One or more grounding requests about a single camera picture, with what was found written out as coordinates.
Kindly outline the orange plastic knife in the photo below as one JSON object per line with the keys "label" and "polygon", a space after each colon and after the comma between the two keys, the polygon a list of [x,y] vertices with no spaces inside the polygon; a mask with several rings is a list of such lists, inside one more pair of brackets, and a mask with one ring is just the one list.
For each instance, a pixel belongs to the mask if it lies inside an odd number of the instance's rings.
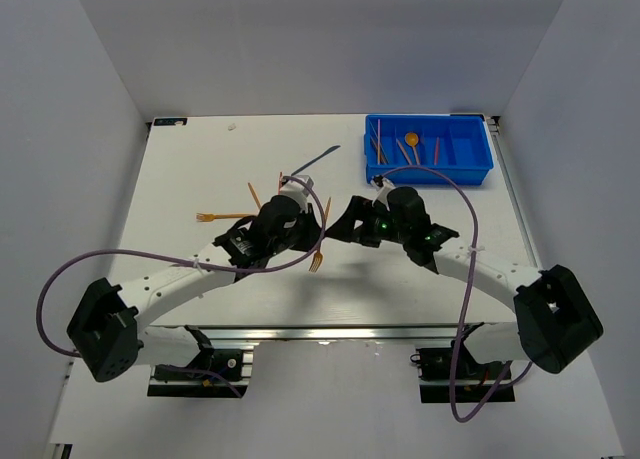
{"label": "orange plastic knife", "polygon": [[248,186],[249,192],[251,194],[251,197],[252,197],[257,209],[260,210],[262,204],[261,204],[261,201],[260,201],[260,199],[259,199],[259,197],[257,195],[257,192],[256,192],[254,186],[251,184],[251,182],[248,182],[247,186]]}

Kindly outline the yellow fork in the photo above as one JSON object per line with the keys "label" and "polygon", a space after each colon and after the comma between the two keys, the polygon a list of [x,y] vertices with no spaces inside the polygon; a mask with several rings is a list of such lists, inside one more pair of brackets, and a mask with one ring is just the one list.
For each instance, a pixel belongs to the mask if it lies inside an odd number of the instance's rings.
{"label": "yellow fork", "polygon": [[244,219],[250,217],[250,214],[231,213],[231,214],[214,214],[214,213],[197,213],[195,219],[197,222],[213,222],[216,220]]}

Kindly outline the orange plastic fork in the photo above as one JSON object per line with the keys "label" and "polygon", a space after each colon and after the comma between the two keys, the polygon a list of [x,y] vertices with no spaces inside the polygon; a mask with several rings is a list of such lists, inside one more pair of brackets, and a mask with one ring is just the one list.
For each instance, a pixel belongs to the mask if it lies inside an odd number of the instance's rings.
{"label": "orange plastic fork", "polygon": [[[331,204],[332,204],[332,198],[329,197],[327,199],[326,205],[324,207],[324,218],[325,218],[325,222],[329,223],[329,215],[330,215],[330,210],[331,210]],[[317,273],[318,270],[320,269],[322,262],[323,262],[324,256],[322,254],[322,250],[321,247],[318,247],[312,257],[312,262],[310,264],[309,267],[309,272],[310,273]]]}

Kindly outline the dark blue chopstick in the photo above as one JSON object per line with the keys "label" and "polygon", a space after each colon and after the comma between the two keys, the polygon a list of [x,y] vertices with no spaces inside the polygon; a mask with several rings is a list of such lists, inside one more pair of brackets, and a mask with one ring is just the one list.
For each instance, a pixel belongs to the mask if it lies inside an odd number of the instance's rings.
{"label": "dark blue chopstick", "polygon": [[377,138],[372,140],[372,145],[376,151],[376,160],[378,164],[387,164],[388,158],[384,151],[382,141]]}

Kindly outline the red plastic fork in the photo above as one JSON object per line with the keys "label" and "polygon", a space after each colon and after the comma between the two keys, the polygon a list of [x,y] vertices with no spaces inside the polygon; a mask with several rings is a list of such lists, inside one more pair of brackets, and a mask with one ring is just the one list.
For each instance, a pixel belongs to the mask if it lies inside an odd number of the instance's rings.
{"label": "red plastic fork", "polygon": [[439,155],[440,155],[440,137],[436,137],[435,146],[434,146],[434,158],[433,164],[437,166],[439,164]]}

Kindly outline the orange chopstick diagonal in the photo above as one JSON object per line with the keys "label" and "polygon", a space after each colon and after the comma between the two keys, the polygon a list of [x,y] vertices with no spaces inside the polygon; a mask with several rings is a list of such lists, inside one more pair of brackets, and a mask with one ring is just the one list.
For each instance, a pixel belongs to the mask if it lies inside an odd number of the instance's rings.
{"label": "orange chopstick diagonal", "polygon": [[377,164],[382,164],[382,145],[381,145],[381,120],[377,120],[376,126],[376,145],[377,145]]}

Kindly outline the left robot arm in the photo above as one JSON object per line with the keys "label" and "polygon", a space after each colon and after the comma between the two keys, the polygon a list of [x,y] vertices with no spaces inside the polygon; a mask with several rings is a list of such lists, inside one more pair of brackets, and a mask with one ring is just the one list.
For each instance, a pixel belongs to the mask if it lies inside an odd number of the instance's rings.
{"label": "left robot arm", "polygon": [[212,290],[267,271],[269,261],[286,250],[313,252],[325,227],[322,208],[276,195],[257,215],[239,220],[193,256],[171,260],[166,269],[122,284],[94,281],[67,334],[100,383],[134,365],[202,377],[212,370],[211,341],[196,326],[162,327],[156,320]]}

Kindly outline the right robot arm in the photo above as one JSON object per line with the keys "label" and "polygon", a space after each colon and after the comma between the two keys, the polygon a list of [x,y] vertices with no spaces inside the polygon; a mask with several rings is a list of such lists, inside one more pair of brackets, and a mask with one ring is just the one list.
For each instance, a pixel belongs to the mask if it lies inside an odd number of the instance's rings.
{"label": "right robot arm", "polygon": [[433,222],[411,187],[395,188],[383,200],[353,197],[326,235],[366,247],[399,244],[414,264],[452,279],[472,279],[475,289],[514,313],[512,322],[464,327],[461,346],[451,353],[452,367],[463,377],[507,361],[531,361],[558,374],[604,333],[570,269],[538,270],[472,248],[458,232]]}

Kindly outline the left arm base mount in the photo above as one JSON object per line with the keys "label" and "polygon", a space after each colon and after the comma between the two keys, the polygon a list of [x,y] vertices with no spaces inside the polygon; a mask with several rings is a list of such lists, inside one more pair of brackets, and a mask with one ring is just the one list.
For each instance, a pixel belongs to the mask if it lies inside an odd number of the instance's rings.
{"label": "left arm base mount", "polygon": [[251,377],[252,353],[216,346],[195,326],[152,327],[149,397],[241,399]]}

